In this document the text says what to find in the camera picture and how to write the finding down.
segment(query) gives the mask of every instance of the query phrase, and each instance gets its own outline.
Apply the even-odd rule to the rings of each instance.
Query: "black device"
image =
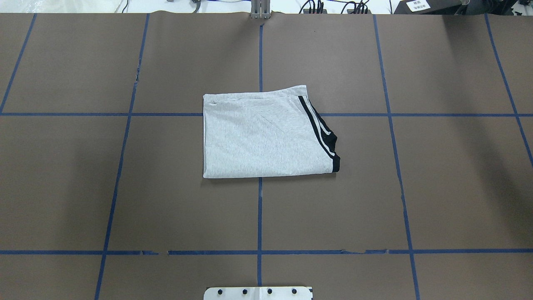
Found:
[[[366,9],[358,9],[358,10],[346,10],[348,14],[372,14],[372,12],[366,8]]]
[[[394,14],[484,14],[511,15],[516,0],[426,0],[429,9],[411,11],[408,1],[400,1]]]
[[[313,10],[310,10],[310,9],[304,9],[303,10],[303,13],[313,13]],[[328,13],[327,10],[320,10],[319,13]]]

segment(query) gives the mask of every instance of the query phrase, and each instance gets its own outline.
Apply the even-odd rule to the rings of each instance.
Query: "white floor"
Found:
[[[395,10],[400,0],[391,0]],[[298,13],[305,0],[271,0],[273,11]],[[0,0],[0,12],[38,13],[115,13],[121,12],[127,0]],[[389,14],[388,0],[369,0],[369,9],[374,14]],[[344,3],[325,0],[328,13],[340,13]],[[250,1],[246,0],[202,0],[200,13],[249,12]],[[159,10],[188,13],[195,9],[191,0],[129,0],[124,12],[147,13]],[[531,6],[515,4],[514,10],[524,15],[533,15]]]

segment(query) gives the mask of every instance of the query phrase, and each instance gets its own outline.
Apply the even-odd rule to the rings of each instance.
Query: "electrical cable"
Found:
[[[196,9],[192,13],[197,13],[200,10],[200,5],[201,5],[201,0],[197,0],[196,1]]]
[[[505,13],[505,10],[508,9],[507,6],[509,5],[509,0],[503,0],[502,2],[503,3],[500,5],[500,7],[502,8],[499,12],[500,15],[503,15]]]
[[[358,5],[357,5],[357,9],[355,11],[352,11],[352,13],[354,14],[364,14],[365,13],[365,3],[363,3],[363,1],[361,1]]]
[[[361,3],[357,3],[357,6],[353,8],[353,11],[350,12],[350,14],[357,14],[359,11],[359,7],[361,7]]]
[[[366,2],[365,2],[365,11],[363,12],[364,14],[368,13],[368,5],[366,5],[368,3],[368,1],[370,1],[370,0],[366,0]]]
[[[128,7],[128,4],[130,3],[130,0],[126,0],[126,6],[122,9],[122,13],[126,10],[126,7]]]
[[[307,0],[307,1],[305,1],[305,3],[302,5],[302,8],[300,8],[300,12],[298,12],[298,13],[299,13],[299,14],[302,13],[303,8],[307,5],[307,3],[309,3],[309,13],[311,13],[311,2],[313,3],[313,6],[314,6],[314,0]]]
[[[356,10],[356,5],[357,3],[355,3],[354,1],[349,1],[349,2],[346,2],[346,4],[344,5],[344,7],[342,8],[341,10],[341,14],[344,12],[344,10],[346,9],[346,6],[348,6],[348,4],[353,4],[353,10]]]
[[[492,10],[494,9],[494,3],[492,2],[492,0],[487,0],[487,3],[489,5],[487,13],[491,13]]]

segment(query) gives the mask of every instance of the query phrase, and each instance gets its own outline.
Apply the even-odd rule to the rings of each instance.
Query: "black stripe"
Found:
[[[322,142],[320,141],[320,136],[318,135],[318,134],[319,134],[319,131],[318,131],[317,125],[316,125],[315,122],[314,122],[313,115],[311,115],[311,112],[309,111],[309,108],[308,108],[307,105],[305,104],[305,100],[303,99],[302,96],[298,96],[298,99],[300,100],[300,103],[302,104],[303,109],[305,110],[305,113],[307,113],[307,117],[309,118],[309,121],[311,122],[311,126],[313,126],[314,135],[317,137],[317,141],[318,141],[318,143],[319,143],[320,146],[324,149],[324,151],[326,152],[326,154],[327,154],[331,159],[333,159],[334,156],[332,156],[332,155],[328,152],[328,150],[326,149],[326,147],[325,147],[325,146],[322,144]]]
[[[341,168],[341,158],[335,153],[335,157],[333,158],[332,173],[338,172],[340,168]]]
[[[314,114],[317,116],[318,121],[322,123],[324,128],[326,128],[327,131],[331,132],[330,134],[326,134],[322,130],[320,131],[322,133],[322,140],[324,143],[326,143],[326,146],[328,146],[329,150],[331,152],[335,152],[335,143],[337,142],[337,136],[333,133],[333,131],[328,127],[324,119],[320,116],[320,114],[317,112],[317,110],[314,108],[313,104],[311,104],[311,108],[313,108]]]

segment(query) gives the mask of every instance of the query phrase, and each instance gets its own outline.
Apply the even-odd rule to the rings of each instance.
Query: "metal bracket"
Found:
[[[313,300],[312,287],[208,288],[204,300]]]
[[[270,19],[270,0],[252,0],[252,19]]]

